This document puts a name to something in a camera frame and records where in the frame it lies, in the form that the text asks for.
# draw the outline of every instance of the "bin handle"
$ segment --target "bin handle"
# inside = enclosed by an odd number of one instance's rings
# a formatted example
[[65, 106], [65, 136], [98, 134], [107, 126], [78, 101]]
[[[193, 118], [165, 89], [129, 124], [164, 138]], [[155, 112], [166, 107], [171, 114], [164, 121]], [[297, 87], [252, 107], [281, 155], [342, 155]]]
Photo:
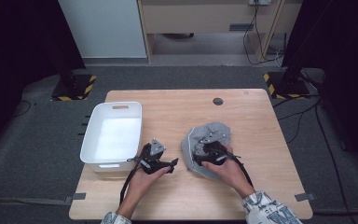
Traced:
[[120, 167], [120, 164], [102, 164], [100, 165], [100, 168], [118, 168]]
[[129, 109], [128, 105], [112, 105], [112, 109]]

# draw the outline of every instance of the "wrist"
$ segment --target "wrist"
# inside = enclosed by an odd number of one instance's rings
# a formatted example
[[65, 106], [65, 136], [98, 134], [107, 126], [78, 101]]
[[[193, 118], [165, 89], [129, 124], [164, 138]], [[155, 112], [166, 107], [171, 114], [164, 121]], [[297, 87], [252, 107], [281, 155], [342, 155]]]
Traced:
[[116, 213], [128, 219], [131, 219], [132, 214], [140, 201], [141, 197], [138, 197], [135, 194], [128, 194], [124, 198], [121, 205], [118, 207]]
[[236, 185], [234, 189], [235, 191], [237, 191], [238, 194], [240, 194], [241, 198], [243, 199], [255, 193], [255, 189], [247, 181]]

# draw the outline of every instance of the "yellow black hazard tape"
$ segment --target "yellow black hazard tape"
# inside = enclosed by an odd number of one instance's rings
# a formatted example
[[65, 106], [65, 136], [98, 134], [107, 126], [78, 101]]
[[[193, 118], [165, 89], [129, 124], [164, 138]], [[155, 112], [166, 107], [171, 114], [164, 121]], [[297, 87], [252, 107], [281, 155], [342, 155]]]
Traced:
[[275, 91], [275, 88], [269, 78], [269, 74], [264, 74], [264, 80], [267, 83], [267, 87], [269, 90], [269, 94], [271, 95], [272, 99], [292, 99], [292, 98], [296, 98], [296, 99], [305, 99], [306, 97], [304, 97], [303, 95], [300, 94], [278, 94]]
[[90, 91], [92, 89], [92, 86], [94, 85], [94, 81], [97, 78], [97, 76], [90, 76], [89, 83], [87, 88], [84, 90], [84, 93], [82, 95], [78, 96], [51, 96], [51, 101], [72, 101], [72, 100], [86, 100], [87, 97], [90, 94]]

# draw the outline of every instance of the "wall outlet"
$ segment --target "wall outlet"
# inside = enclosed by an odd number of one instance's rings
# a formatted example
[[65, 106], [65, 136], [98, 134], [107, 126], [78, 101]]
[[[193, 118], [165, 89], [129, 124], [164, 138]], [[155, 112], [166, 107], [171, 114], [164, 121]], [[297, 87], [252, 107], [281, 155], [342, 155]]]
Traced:
[[255, 4], [260, 6], [268, 6], [271, 5], [271, 0], [249, 0], [249, 5], [254, 6]]

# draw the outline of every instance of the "person's left hand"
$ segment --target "person's left hand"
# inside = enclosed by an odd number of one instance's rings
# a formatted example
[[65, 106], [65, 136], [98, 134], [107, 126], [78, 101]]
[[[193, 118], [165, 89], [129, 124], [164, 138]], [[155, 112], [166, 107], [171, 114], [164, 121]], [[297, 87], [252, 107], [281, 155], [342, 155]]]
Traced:
[[116, 213], [123, 217], [131, 218], [133, 211], [135, 211], [136, 206], [145, 196], [150, 186], [169, 170], [170, 167], [164, 167], [151, 175], [148, 175], [142, 169], [137, 170], [130, 181], [126, 196]]

